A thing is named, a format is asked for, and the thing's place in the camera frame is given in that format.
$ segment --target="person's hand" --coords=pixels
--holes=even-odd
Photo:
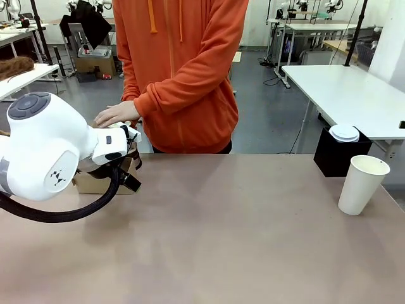
[[[108,106],[107,110],[100,112],[94,121],[99,128],[106,128],[116,122],[138,120],[139,118],[140,115],[131,100],[124,101],[116,106]]]

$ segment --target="black container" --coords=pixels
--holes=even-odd
[[[322,130],[314,161],[325,177],[345,177],[352,157],[367,155],[373,143],[360,131],[358,142],[338,142],[329,129]]]

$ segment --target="person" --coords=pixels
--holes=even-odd
[[[229,153],[239,116],[228,71],[248,0],[113,0],[122,103],[99,127],[142,117],[155,153]]]

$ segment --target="white plastic lid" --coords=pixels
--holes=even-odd
[[[359,130],[352,125],[334,125],[329,129],[329,133],[334,139],[343,143],[358,141],[360,138]]]

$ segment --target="paper cup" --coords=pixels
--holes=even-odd
[[[390,167],[378,158],[353,157],[340,195],[339,209],[348,215],[359,215],[389,172]]]

